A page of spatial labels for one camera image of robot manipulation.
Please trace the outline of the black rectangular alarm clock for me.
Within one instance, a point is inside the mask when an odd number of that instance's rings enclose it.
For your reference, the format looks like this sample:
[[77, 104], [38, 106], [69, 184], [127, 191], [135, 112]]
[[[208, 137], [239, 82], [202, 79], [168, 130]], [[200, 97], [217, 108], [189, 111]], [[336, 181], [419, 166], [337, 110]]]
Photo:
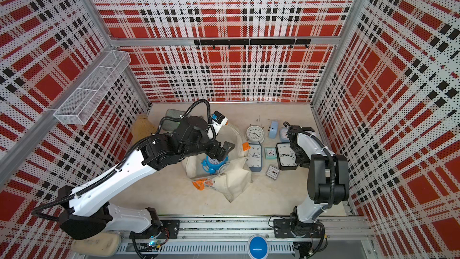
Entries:
[[296, 170], [296, 154], [289, 143], [278, 143], [276, 145], [277, 163], [280, 170]]

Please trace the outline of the blue square alarm clock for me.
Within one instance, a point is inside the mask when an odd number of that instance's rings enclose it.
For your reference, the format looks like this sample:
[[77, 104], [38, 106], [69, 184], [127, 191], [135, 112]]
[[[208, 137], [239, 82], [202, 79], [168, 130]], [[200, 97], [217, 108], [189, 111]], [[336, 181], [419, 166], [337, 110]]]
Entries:
[[249, 144], [246, 165], [252, 172], [262, 170], [262, 146], [260, 144]]

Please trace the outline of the white round alarm clock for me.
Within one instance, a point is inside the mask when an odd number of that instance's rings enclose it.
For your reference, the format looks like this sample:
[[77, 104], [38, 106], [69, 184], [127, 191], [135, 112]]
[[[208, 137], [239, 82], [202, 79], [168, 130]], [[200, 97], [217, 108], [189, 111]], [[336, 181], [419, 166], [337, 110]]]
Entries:
[[265, 140], [265, 133], [262, 127], [251, 125], [246, 130], [247, 141], [251, 144], [262, 144]]

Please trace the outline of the cream canvas tote bag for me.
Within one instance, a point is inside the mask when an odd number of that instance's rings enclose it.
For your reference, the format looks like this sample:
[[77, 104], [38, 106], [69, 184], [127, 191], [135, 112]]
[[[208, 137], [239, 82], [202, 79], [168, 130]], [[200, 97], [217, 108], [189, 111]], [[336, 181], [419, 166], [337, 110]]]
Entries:
[[197, 190], [215, 190], [232, 202], [252, 183], [252, 171], [246, 165], [249, 145], [239, 129], [232, 124], [222, 127], [217, 139], [234, 143], [236, 147], [230, 152], [228, 161], [216, 169], [215, 174], [209, 174], [203, 169], [202, 162], [206, 159], [204, 154], [184, 159], [182, 166]]

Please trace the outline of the teal alarm clock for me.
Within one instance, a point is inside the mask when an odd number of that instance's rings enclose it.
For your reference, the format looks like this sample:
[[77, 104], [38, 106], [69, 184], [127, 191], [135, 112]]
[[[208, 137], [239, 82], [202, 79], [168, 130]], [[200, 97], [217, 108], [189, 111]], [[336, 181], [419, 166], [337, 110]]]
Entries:
[[277, 159], [277, 151], [275, 147], [265, 147], [266, 159]]

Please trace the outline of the small clear travel clock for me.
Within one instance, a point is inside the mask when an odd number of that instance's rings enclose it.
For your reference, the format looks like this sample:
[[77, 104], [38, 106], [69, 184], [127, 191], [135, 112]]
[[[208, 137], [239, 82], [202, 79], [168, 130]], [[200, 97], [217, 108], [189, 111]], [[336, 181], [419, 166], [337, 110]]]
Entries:
[[278, 179], [279, 174], [280, 174], [280, 170], [273, 165], [270, 165], [266, 172], [266, 176], [274, 181]]

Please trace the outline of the light blue alarm clock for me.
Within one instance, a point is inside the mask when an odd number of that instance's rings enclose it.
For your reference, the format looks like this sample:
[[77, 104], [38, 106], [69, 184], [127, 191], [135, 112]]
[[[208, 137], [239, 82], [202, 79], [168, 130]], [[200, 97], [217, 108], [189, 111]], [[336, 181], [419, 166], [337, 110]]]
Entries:
[[271, 121], [269, 131], [268, 131], [268, 137], [270, 139], [275, 139], [278, 133], [278, 129], [279, 129], [279, 122]]

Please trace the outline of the white blue oval clock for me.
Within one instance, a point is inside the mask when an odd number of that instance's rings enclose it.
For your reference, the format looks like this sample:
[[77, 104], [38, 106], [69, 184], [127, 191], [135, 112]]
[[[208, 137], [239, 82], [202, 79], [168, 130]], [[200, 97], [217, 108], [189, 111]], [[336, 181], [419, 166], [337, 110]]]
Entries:
[[287, 135], [288, 128], [284, 127], [281, 128], [279, 131], [279, 139], [282, 143], [288, 143], [290, 142], [288, 135]]

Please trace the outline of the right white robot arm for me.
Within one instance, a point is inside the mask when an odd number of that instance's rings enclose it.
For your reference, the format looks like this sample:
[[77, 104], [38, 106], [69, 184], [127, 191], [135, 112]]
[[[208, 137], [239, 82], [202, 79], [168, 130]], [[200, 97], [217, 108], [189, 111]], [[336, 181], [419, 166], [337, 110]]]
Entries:
[[349, 199], [349, 162], [322, 143], [313, 128], [288, 122], [283, 126], [287, 128], [286, 135], [297, 165], [309, 169], [308, 197], [294, 207], [290, 215], [291, 232], [295, 237], [304, 237], [316, 230], [323, 232], [317, 221], [319, 216]]

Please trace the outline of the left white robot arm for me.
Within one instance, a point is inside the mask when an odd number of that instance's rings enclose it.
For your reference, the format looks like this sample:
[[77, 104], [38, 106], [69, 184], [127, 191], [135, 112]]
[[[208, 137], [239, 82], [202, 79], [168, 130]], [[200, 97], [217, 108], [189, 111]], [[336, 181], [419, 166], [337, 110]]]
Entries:
[[165, 231], [154, 208], [127, 209], [110, 200], [138, 182], [177, 164], [185, 158], [206, 154], [223, 161], [236, 147], [217, 140], [228, 123], [210, 103], [200, 99], [178, 118], [164, 116], [158, 129], [134, 143], [119, 164], [79, 186], [64, 186], [55, 201], [38, 206], [31, 214], [57, 222], [75, 240], [84, 240], [103, 231], [128, 231], [132, 239], [148, 239]]

